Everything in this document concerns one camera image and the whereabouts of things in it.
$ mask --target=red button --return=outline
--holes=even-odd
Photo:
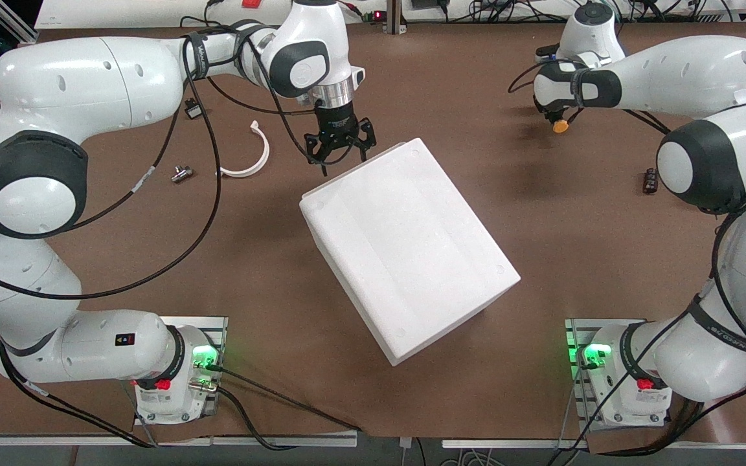
[[[637,389],[639,390],[652,390],[655,388],[655,384],[649,379],[638,379]]]

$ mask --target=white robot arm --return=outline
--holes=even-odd
[[[736,212],[746,200],[746,39],[692,36],[624,57],[612,11],[588,3],[569,18],[559,49],[534,81],[536,106],[559,122],[571,107],[652,110],[698,118],[661,141],[665,186],[703,212]],[[723,242],[717,270],[746,328],[746,212]],[[716,277],[687,315],[610,325],[580,352],[598,402],[628,375],[600,413],[605,425],[663,425],[672,392],[712,401],[746,387],[746,337],[723,303]],[[646,357],[635,360],[657,338]]]
[[[323,162],[340,147],[364,153],[375,138],[370,122],[356,119],[352,99],[365,72],[351,66],[347,54],[334,0],[295,0],[278,29],[241,21],[181,39],[67,39],[4,54],[0,280],[43,294],[81,293],[78,278],[43,240],[65,232],[85,208],[88,157],[80,145],[99,133],[175,114],[187,68],[195,80],[234,74],[283,97],[310,94],[320,129],[318,137],[308,135],[310,162]],[[359,140],[360,131],[367,141]],[[201,366],[218,355],[200,330],[167,326],[154,313],[81,312],[78,305],[76,298],[0,287],[0,345],[6,349],[0,372],[15,368],[34,383],[133,380],[139,411],[153,422],[201,415],[210,381]]]

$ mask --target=red object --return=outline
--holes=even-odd
[[[172,381],[168,379],[162,379],[154,383],[154,388],[158,390],[168,390],[172,386]]]
[[[655,384],[649,379],[638,379],[637,389],[639,390],[652,390],[655,388]]]

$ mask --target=gray floor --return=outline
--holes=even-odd
[[[459,450],[441,448],[439,439],[423,439],[428,466],[439,466],[448,458],[457,458]],[[402,450],[398,439],[361,436],[358,447],[301,448],[288,452],[271,452],[260,447],[171,447],[139,449],[136,447],[0,447],[0,465],[7,466],[286,466],[303,465],[388,465],[401,464]],[[545,466],[551,451],[533,449],[495,449],[492,458],[505,466]],[[742,466],[746,450],[667,449],[646,458],[607,458],[580,454],[572,466]],[[405,465],[423,466],[420,451],[407,451]]]

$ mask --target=brown table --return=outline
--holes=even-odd
[[[298,202],[323,183],[273,115],[228,103],[207,83],[226,167],[246,167],[260,153],[249,132],[260,121],[272,145],[264,170],[226,179],[207,239],[172,272],[133,291],[88,301],[82,309],[142,309],[160,315],[227,315],[226,366],[361,425],[373,436],[459,439],[554,439],[571,374],[563,319],[660,319],[681,312],[708,274],[712,216],[661,191],[640,193],[660,135],[623,112],[589,109],[555,135],[528,91],[506,86],[562,26],[414,25],[402,36],[350,27],[352,62],[367,68],[356,97],[379,145],[423,138],[522,276],[480,315],[391,368],[317,251]],[[78,30],[43,33],[176,36],[178,30]],[[696,34],[746,37],[744,24],[628,25],[627,50]],[[271,108],[265,91],[218,80],[233,95]],[[661,115],[670,126],[685,118]],[[86,215],[112,203],[146,171],[167,123],[102,135],[91,156]],[[313,117],[293,118],[297,135]],[[331,171],[358,163],[355,153]],[[198,174],[176,186],[171,167]],[[168,263],[190,244],[214,194],[204,124],[184,115],[161,168],[115,214],[51,239],[86,292],[128,283]],[[131,406],[116,381],[55,384],[77,405],[128,426]],[[266,434],[340,430],[327,421],[239,389]],[[0,434],[90,432],[89,426],[20,395],[0,377]],[[243,434],[228,403],[219,414],[159,439]],[[568,436],[577,436],[574,423]],[[594,449],[640,445],[657,431],[592,436]],[[746,398],[710,416],[687,439],[746,443]]]

